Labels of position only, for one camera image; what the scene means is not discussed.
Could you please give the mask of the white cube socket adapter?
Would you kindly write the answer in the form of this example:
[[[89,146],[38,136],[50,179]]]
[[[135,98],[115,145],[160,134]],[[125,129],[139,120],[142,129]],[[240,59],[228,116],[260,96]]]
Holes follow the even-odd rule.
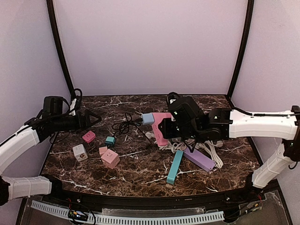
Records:
[[[84,161],[88,158],[86,149],[83,144],[79,144],[73,147],[74,157],[78,162]]]

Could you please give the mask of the small salmon pink adapter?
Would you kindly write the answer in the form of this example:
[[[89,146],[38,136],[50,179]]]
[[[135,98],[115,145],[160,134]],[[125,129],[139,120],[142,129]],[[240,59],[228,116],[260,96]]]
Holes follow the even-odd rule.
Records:
[[[99,154],[100,154],[100,156],[103,156],[107,150],[108,150],[107,146],[100,147],[99,148]]]

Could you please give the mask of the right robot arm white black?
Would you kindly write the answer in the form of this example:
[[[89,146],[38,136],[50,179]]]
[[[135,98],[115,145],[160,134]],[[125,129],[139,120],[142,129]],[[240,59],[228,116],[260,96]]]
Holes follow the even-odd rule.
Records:
[[[158,130],[164,139],[193,139],[198,143],[242,137],[281,140],[269,158],[252,172],[251,183],[259,189],[300,160],[300,108],[296,105],[283,112],[216,108],[190,116],[173,111],[158,123]]]

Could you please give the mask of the pink power strip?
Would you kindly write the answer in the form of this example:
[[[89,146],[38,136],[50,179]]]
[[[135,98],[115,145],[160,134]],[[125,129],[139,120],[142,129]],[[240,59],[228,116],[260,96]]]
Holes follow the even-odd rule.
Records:
[[[162,132],[159,130],[159,124],[163,121],[163,119],[171,118],[171,114],[169,112],[153,112],[152,115],[154,123],[151,126],[157,145],[159,147],[166,146],[168,144],[168,140],[163,137]]]

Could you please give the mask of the pink plug adapter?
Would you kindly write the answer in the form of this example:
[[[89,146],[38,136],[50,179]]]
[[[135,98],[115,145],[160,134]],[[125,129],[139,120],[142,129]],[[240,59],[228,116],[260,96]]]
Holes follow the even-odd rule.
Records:
[[[82,136],[82,138],[86,143],[90,143],[96,138],[96,134],[92,131],[88,131]]]

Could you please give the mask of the pink cube socket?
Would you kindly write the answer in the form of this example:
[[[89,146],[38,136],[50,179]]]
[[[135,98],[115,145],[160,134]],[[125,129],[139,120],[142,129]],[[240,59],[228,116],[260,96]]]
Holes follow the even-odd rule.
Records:
[[[118,153],[114,152],[111,149],[108,149],[101,156],[101,160],[106,167],[108,167],[110,169],[114,169],[117,166],[117,164],[120,162],[120,157],[119,157]]]

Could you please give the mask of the small teal adapter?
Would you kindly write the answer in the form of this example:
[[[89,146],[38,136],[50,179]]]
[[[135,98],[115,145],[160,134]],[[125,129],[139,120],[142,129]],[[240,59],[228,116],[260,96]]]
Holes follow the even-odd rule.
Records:
[[[105,140],[105,145],[108,148],[111,148],[115,145],[115,137],[113,136],[108,136]]]

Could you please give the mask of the white charger with cable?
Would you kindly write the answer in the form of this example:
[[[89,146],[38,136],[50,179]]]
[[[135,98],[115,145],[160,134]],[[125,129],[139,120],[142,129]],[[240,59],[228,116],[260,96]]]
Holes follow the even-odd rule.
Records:
[[[180,138],[171,139],[172,151],[185,150],[185,149],[186,149],[186,144]]]

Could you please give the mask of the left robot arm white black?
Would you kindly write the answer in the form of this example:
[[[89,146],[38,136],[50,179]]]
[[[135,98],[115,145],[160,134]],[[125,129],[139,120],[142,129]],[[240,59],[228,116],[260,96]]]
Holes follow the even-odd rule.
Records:
[[[102,118],[90,110],[80,112],[82,97],[76,96],[63,112],[65,98],[47,96],[43,109],[24,123],[18,131],[0,144],[0,171],[3,173],[30,148],[42,143],[56,132],[81,132],[99,123]],[[55,195],[62,190],[62,182],[51,175],[37,177],[0,177],[0,204],[33,195]]]

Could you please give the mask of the light blue adapter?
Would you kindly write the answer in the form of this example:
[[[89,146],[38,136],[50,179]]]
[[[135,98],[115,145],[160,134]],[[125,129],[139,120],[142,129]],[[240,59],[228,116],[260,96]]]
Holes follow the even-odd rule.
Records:
[[[141,118],[143,125],[152,125],[155,122],[153,113],[143,113]]]

